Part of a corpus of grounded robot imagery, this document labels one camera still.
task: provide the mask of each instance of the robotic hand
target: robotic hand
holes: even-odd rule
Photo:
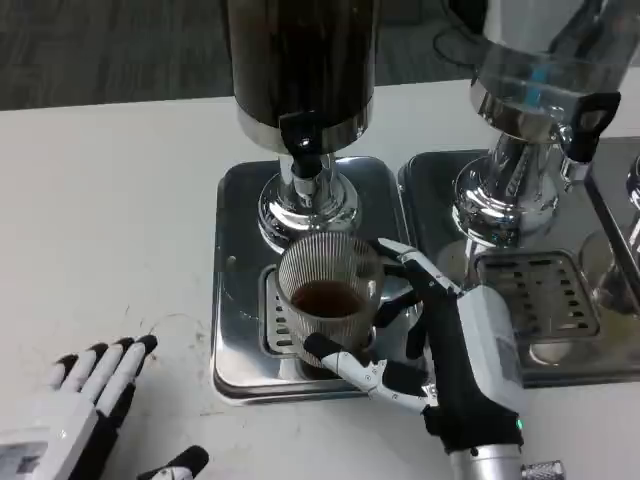
[[[372,246],[397,262],[391,273],[413,287],[383,304],[376,324],[384,326],[400,308],[422,302],[423,313],[408,335],[407,357],[421,356],[428,337],[435,385],[427,383],[426,372],[402,363],[363,366],[318,333],[307,338],[305,350],[372,399],[423,415],[429,433],[442,440],[457,480],[563,479],[560,462],[522,465],[518,414],[526,398],[502,297],[484,285],[461,291],[413,247],[387,239]]]
[[[45,388],[0,432],[0,478],[96,480],[118,438],[135,379],[157,340],[147,335],[99,343],[58,360]],[[190,480],[209,457],[193,446],[138,480]]]

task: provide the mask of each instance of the white countertop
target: white countertop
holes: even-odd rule
[[[608,136],[639,136],[640,71]],[[429,150],[486,147],[468,82],[383,87],[347,149],[394,171]],[[209,369],[216,188],[238,162],[270,159],[234,100],[0,114],[0,412],[60,355],[155,333],[106,479],[133,478],[198,443],[204,479],[448,479],[421,418],[367,399],[230,407]],[[530,391],[525,458],[570,479],[640,471],[640,384]]]

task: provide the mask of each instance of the brown liquid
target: brown liquid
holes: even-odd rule
[[[293,306],[316,317],[340,318],[353,315],[364,302],[342,282],[319,280],[300,287],[291,297]]]
[[[222,0],[236,100],[257,121],[317,112],[324,127],[373,94],[379,0]]]

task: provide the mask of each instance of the gray carpet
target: gray carpet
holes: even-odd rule
[[[377,83],[470,77],[439,0],[383,0]],[[232,95],[217,0],[0,0],[0,109]],[[441,41],[465,63],[469,43]]]

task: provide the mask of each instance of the dark coffee container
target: dark coffee container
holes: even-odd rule
[[[379,0],[222,0],[222,11],[241,124],[254,141],[278,150],[281,119],[301,113],[327,130],[326,151],[364,132]]]

